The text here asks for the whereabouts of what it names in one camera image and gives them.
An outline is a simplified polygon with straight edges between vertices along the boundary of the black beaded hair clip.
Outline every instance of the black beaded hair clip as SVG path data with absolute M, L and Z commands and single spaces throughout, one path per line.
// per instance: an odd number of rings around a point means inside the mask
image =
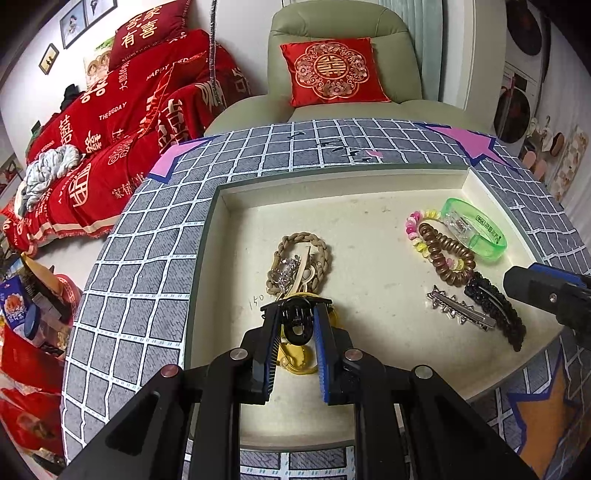
M 509 340 L 513 350 L 519 352 L 525 338 L 525 325 L 513 305 L 488 279 L 474 272 L 464 293 L 476 302 L 482 310 L 496 320 L 496 326 Z

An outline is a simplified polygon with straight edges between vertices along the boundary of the spiral hair tie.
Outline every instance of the spiral hair tie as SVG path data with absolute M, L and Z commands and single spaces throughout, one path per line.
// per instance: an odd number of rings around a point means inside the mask
M 440 219 L 441 214 L 437 210 L 417 210 L 407 218 L 404 224 L 405 231 L 415 250 L 433 263 L 441 279 L 448 285 L 461 287 L 470 280 L 476 267 L 474 253 L 459 241 L 439 233 L 431 225 L 423 222 Z M 454 253 L 459 258 L 445 258 L 442 250 Z

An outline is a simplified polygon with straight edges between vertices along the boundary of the snack bag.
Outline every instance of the snack bag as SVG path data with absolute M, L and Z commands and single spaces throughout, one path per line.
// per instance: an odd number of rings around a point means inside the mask
M 29 299 L 18 276 L 0 284 L 0 307 L 10 329 L 22 335 L 22 325 L 29 308 Z

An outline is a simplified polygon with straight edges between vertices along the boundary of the metal screw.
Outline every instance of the metal screw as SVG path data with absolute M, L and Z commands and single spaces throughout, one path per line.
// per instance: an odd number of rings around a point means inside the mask
M 162 375 L 164 378 L 174 377 L 177 373 L 178 373 L 178 365 L 173 365 L 173 364 L 164 365 L 160 369 L 160 375 Z
M 357 350 L 356 348 L 350 348 L 345 352 L 345 358 L 347 360 L 351 360 L 352 362 L 356 362 L 363 358 L 363 352 L 361 350 Z
M 419 365 L 414 369 L 414 374 L 417 377 L 426 380 L 427 378 L 431 378 L 433 376 L 433 370 L 431 370 L 427 365 Z
M 244 348 L 235 348 L 230 352 L 230 358 L 232 360 L 244 360 L 248 356 L 248 351 Z

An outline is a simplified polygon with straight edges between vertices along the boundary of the brown spiral hair tie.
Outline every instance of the brown spiral hair tie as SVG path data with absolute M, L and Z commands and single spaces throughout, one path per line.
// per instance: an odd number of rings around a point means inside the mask
M 474 269 L 476 268 L 474 252 L 462 245 L 458 240 L 438 232 L 429 223 L 421 223 L 418 226 L 418 233 L 423 237 L 423 241 L 427 245 L 437 275 L 448 285 L 454 285 L 455 287 L 466 285 L 474 275 Z M 461 271 L 454 272 L 447 265 L 447 259 L 442 250 L 457 255 L 463 260 L 464 267 Z

